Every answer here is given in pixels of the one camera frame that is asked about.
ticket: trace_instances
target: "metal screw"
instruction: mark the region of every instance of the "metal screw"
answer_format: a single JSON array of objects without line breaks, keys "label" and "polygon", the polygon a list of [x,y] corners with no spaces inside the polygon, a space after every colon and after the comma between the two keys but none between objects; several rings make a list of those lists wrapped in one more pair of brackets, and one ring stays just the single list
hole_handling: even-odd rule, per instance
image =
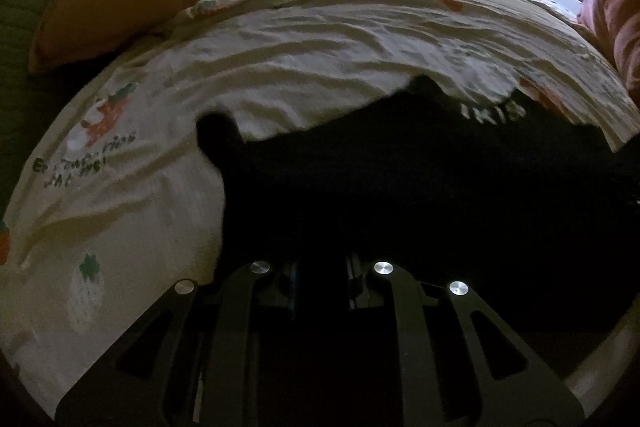
[{"label": "metal screw", "polygon": [[271,269],[271,265],[267,261],[256,261],[251,265],[251,271],[258,275],[267,273]]},{"label": "metal screw", "polygon": [[373,265],[373,269],[380,275],[389,275],[394,270],[394,266],[387,261],[378,261]]},{"label": "metal screw", "polygon": [[460,281],[453,281],[449,284],[449,291],[453,295],[466,295],[469,292],[469,286]]},{"label": "metal screw", "polygon": [[188,295],[195,287],[196,285],[194,285],[193,281],[182,279],[175,283],[174,290],[178,295]]}]

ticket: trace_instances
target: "red cloth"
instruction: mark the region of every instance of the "red cloth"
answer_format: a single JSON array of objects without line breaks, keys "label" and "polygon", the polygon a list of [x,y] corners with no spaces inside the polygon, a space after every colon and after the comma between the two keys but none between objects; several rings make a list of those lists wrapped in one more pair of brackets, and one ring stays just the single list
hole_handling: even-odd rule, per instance
[{"label": "red cloth", "polygon": [[640,107],[640,0],[584,0],[578,22],[596,35]]}]

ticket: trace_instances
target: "white bed sheet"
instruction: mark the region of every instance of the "white bed sheet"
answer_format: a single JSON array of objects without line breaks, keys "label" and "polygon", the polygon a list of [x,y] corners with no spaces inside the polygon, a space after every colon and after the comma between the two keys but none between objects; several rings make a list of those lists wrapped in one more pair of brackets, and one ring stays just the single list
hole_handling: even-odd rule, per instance
[{"label": "white bed sheet", "polygon": [[205,0],[72,100],[14,192],[0,348],[37,402],[53,416],[175,280],[212,278],[224,198],[196,146],[199,115],[224,108],[261,140],[425,72],[474,100],[527,78],[572,120],[601,126],[612,148],[640,130],[606,60],[529,0]]}]

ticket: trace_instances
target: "black garment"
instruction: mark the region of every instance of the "black garment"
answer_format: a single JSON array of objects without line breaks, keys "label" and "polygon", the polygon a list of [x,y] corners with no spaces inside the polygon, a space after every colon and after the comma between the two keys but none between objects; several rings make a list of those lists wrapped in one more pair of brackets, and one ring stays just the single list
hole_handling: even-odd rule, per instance
[{"label": "black garment", "polygon": [[609,331],[638,293],[638,140],[613,154],[599,129],[517,90],[472,107],[422,76],[262,142],[208,116],[198,143],[225,181],[217,279],[258,258],[326,266],[356,251],[464,280],[528,331]]}]

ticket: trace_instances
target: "mattress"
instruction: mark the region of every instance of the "mattress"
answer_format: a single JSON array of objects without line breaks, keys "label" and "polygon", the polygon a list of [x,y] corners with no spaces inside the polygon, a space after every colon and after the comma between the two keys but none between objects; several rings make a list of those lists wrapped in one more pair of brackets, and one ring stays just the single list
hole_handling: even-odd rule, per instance
[{"label": "mattress", "polygon": [[612,150],[640,114],[609,63],[530,0],[203,0],[84,86],[28,158],[4,222],[0,349],[51,416],[172,283],[213,277],[222,179],[195,121],[245,140],[340,117],[427,73],[470,102],[523,80],[599,126]]}]

